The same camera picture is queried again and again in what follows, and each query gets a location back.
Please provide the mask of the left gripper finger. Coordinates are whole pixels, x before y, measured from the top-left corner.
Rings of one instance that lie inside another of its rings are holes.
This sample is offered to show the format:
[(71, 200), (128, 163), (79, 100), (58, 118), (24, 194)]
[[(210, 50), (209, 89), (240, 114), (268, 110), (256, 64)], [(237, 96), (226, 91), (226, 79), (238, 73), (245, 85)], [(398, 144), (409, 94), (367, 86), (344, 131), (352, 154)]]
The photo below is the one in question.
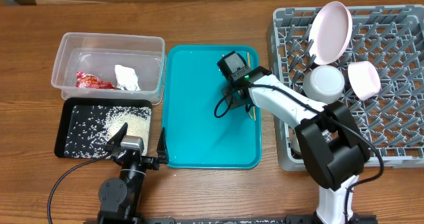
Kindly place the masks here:
[(168, 149), (166, 146), (166, 131), (164, 127), (162, 127), (162, 130), (160, 133), (160, 138), (158, 141), (156, 152), (158, 155), (159, 163), (161, 164), (169, 163), (169, 154), (168, 154)]
[(113, 135), (106, 143), (105, 150), (107, 152), (112, 152), (115, 147), (120, 147), (120, 143), (123, 137), (127, 134), (128, 124), (124, 123), (119, 131)]

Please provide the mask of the white rice pile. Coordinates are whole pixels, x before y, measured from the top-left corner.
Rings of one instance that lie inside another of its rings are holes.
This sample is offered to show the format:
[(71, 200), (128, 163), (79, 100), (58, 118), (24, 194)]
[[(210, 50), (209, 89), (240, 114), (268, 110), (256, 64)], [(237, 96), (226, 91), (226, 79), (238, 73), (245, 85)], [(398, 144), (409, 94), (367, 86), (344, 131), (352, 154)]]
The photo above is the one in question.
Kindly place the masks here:
[(76, 105), (72, 109), (66, 135), (66, 158), (99, 158), (106, 154), (105, 145), (124, 125), (127, 134), (143, 140), (143, 155), (148, 152), (152, 110), (149, 107)]

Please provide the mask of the wooden chopstick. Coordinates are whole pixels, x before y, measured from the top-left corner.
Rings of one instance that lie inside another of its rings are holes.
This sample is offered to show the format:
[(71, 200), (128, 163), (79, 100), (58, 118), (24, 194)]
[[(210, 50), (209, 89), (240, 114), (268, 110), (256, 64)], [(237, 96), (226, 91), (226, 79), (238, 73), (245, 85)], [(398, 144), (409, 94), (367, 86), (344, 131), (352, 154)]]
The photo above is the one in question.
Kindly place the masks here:
[(229, 109), (244, 106), (250, 118), (254, 119), (254, 115), (250, 111), (252, 105), (246, 88), (251, 72), (248, 62), (239, 53), (232, 51), (224, 55), (218, 65), (223, 69), (223, 75), (228, 82), (228, 85), (222, 89), (222, 93), (227, 96), (225, 101)]
[[(250, 53), (247, 52), (247, 64), (248, 67), (251, 68), (251, 59), (250, 59)], [(249, 105), (248, 106), (248, 114), (250, 116), (250, 118), (254, 121), (256, 121), (256, 108), (253, 105)]]

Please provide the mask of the white napkin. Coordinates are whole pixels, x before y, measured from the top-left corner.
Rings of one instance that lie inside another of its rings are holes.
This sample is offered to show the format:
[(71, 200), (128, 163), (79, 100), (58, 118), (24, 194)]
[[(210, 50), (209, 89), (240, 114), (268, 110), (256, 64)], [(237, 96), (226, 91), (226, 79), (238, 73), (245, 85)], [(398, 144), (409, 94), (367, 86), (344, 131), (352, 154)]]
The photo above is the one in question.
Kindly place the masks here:
[(117, 89), (140, 91), (138, 76), (133, 68), (117, 64), (115, 66), (115, 76), (117, 80)]

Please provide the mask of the red sauce packet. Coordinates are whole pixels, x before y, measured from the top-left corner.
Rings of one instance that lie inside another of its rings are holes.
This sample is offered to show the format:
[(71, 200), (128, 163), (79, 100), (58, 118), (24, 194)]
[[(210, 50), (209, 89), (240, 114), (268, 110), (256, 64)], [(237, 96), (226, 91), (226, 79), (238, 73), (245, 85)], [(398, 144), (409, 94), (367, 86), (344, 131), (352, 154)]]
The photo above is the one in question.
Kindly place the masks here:
[(111, 82), (104, 82), (97, 76), (85, 72), (77, 73), (76, 87), (92, 89), (114, 89)]

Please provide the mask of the grey bowl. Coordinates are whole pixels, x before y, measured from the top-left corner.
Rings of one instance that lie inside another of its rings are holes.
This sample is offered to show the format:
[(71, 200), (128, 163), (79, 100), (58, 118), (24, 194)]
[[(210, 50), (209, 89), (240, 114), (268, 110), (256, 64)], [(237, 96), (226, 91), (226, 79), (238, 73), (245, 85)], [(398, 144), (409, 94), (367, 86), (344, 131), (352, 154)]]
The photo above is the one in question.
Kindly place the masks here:
[(303, 80), (303, 91), (308, 98), (326, 104), (337, 101), (343, 92), (345, 79), (333, 66), (319, 66)]

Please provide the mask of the large white plate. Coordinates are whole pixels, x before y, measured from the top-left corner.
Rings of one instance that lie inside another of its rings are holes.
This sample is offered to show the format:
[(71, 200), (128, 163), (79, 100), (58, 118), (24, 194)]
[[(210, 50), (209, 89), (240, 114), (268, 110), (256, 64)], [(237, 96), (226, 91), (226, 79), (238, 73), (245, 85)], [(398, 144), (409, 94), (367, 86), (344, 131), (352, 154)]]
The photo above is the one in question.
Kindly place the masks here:
[(352, 16), (338, 1), (327, 3), (314, 18), (309, 32), (309, 55), (314, 63), (327, 65), (338, 60), (350, 42)]

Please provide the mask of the small white plate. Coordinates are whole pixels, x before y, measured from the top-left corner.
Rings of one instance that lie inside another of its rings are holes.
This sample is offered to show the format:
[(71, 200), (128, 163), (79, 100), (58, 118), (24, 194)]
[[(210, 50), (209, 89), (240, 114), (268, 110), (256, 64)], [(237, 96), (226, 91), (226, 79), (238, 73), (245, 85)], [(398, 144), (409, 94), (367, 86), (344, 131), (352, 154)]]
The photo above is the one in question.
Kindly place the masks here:
[(369, 61), (350, 63), (348, 79), (353, 92), (362, 101), (378, 94), (381, 89), (378, 72)]

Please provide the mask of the white cup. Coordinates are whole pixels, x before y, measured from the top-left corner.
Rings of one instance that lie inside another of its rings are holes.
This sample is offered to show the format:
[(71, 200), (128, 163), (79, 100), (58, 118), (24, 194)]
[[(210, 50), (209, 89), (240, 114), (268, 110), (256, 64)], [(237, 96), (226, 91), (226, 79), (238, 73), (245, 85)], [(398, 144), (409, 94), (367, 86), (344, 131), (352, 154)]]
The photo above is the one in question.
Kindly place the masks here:
[(291, 138), (291, 149), (297, 154), (301, 156), (301, 149), (299, 146), (299, 142), (296, 136)]

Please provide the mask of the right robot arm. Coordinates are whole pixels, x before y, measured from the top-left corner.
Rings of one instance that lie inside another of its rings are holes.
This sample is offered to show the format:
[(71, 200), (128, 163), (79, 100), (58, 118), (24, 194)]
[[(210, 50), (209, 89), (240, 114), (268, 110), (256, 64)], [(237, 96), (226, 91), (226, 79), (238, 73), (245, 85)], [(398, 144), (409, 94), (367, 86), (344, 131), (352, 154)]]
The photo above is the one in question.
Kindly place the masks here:
[(266, 68), (252, 69), (235, 51), (217, 66), (229, 84), (222, 98), (228, 109), (265, 109), (295, 131), (306, 170), (319, 185), (314, 221), (353, 223), (351, 193), (370, 153), (347, 106), (307, 98)]

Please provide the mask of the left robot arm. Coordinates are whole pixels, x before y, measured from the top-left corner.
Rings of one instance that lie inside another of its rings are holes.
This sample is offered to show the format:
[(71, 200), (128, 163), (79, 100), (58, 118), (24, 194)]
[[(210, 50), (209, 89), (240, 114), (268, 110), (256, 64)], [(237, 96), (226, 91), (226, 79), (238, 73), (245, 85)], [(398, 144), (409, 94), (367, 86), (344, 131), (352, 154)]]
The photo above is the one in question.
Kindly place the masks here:
[(158, 170), (161, 164), (169, 162), (165, 129), (162, 129), (156, 148), (157, 157), (144, 156), (141, 137), (127, 134), (128, 124), (107, 141), (105, 150), (111, 153), (111, 160), (121, 167), (118, 178), (104, 181), (99, 189), (101, 207), (97, 223), (148, 223), (137, 212), (143, 181), (147, 170)]

